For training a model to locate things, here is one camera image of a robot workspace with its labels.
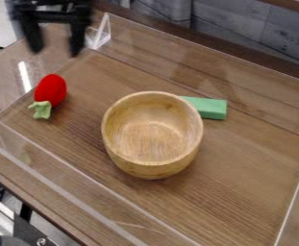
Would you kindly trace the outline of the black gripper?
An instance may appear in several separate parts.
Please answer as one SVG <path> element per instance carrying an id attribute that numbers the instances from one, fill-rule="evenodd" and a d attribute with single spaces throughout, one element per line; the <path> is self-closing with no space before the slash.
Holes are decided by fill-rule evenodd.
<path id="1" fill-rule="evenodd" d="M 11 17 L 20 28 L 34 53 L 44 48 L 44 38 L 38 23 L 73 23 L 70 46 L 74 57 L 83 50 L 85 32 L 90 24 L 91 0 L 11 0 Z"/>

